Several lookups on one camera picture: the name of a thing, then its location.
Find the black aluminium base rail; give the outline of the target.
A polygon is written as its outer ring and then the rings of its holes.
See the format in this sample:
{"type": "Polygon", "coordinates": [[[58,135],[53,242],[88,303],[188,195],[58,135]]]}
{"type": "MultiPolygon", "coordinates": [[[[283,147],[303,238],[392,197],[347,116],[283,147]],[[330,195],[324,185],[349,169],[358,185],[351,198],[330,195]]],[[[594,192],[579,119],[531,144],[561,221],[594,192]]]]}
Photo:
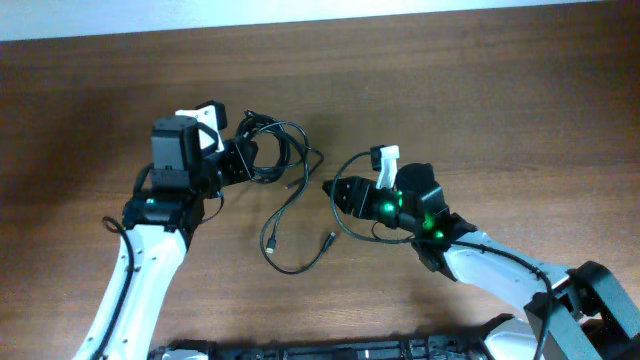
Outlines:
{"type": "Polygon", "coordinates": [[[209,360],[430,360],[492,359],[478,329],[453,333],[391,334],[386,337],[318,341],[219,342],[176,339],[148,352],[149,359],[209,360]]]}

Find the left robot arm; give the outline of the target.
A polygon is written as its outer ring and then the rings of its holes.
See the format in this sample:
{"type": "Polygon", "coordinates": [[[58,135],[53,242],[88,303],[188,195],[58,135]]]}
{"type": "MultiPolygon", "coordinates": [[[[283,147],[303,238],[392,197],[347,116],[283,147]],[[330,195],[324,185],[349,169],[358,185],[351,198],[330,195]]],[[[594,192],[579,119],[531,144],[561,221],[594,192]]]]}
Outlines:
{"type": "Polygon", "coordinates": [[[204,203],[253,175],[255,142],[221,140],[216,128],[186,115],[156,120],[153,160],[137,175],[121,220],[104,217],[118,235],[116,264],[78,359],[144,359],[170,283],[183,263],[204,203]]]}

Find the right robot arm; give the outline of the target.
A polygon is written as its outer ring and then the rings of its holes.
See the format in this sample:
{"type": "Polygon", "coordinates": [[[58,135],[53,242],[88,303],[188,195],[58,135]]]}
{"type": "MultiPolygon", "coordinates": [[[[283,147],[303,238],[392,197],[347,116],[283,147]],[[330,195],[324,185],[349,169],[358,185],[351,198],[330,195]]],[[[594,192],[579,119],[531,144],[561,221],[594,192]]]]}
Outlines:
{"type": "Polygon", "coordinates": [[[449,210],[430,164],[402,167],[391,187],[336,176],[323,184],[335,216],[351,215],[407,239],[423,264],[482,289],[525,314],[493,326],[482,345],[494,359],[636,359],[639,309],[605,266],[570,268],[494,241],[449,210]]]}

